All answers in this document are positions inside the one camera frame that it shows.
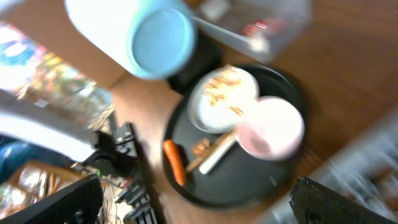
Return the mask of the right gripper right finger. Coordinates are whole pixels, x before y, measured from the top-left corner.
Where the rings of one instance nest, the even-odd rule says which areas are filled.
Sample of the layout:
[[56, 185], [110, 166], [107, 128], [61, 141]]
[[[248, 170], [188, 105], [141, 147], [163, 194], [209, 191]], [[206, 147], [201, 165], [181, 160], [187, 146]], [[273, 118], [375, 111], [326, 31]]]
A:
[[304, 176], [296, 179], [289, 204], [298, 224], [395, 224]]

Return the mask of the pink bowl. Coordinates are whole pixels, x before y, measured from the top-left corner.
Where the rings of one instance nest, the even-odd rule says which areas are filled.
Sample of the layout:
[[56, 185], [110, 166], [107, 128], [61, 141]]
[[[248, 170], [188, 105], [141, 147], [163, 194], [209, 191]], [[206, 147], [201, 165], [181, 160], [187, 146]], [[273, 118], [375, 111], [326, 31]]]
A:
[[299, 110], [277, 96], [262, 96], [236, 128], [239, 145], [251, 156], [265, 161], [292, 157], [305, 134]]

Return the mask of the white tissue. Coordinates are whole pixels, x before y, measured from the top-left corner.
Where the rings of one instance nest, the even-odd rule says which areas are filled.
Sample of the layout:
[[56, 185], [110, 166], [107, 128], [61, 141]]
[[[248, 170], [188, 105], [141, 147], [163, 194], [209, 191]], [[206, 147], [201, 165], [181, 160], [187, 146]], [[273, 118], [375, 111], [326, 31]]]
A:
[[270, 51], [270, 42], [263, 37], [250, 37], [248, 38], [249, 48], [259, 54], [267, 54]]

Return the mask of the white plastic fork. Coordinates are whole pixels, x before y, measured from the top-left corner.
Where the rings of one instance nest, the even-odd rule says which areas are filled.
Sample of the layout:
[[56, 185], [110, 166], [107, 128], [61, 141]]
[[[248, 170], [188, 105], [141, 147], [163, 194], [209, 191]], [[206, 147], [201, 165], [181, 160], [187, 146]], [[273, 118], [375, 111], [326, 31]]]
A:
[[231, 133], [229, 136], [226, 136], [204, 162], [201, 163], [199, 171], [207, 175], [235, 143], [235, 134]]

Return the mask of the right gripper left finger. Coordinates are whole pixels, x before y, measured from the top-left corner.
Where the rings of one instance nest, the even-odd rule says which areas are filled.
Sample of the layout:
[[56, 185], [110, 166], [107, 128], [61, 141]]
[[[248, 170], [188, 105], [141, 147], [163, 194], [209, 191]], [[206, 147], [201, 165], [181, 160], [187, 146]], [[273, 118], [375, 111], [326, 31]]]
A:
[[1, 220], [1, 224], [95, 224], [103, 205], [100, 179], [90, 174]]

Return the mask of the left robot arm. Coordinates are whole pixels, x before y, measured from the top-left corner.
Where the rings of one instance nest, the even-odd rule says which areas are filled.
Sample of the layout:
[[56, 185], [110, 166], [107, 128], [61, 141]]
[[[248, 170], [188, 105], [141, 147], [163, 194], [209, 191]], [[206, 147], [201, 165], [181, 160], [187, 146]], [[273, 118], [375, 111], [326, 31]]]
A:
[[105, 175], [127, 177], [138, 167], [137, 154], [117, 150], [112, 135], [75, 125], [27, 100], [1, 90], [1, 134], [50, 149]]

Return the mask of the light blue cup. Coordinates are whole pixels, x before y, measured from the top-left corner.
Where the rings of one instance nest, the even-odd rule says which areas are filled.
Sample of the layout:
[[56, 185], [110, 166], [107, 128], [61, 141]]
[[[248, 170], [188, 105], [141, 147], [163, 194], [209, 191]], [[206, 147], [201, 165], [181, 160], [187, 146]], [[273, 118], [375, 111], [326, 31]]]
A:
[[197, 26], [180, 0], [65, 0], [75, 29], [130, 74], [164, 80], [191, 59]]

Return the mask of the red snack wrapper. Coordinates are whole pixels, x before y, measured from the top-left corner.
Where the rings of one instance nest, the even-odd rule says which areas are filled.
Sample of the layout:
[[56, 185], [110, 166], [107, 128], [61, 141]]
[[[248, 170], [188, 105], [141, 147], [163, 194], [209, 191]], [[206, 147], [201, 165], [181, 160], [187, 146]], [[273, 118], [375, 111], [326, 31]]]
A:
[[261, 32], [267, 35], [277, 35], [288, 28], [290, 22], [285, 19], [255, 20], [246, 24], [242, 29], [245, 37], [254, 37]]

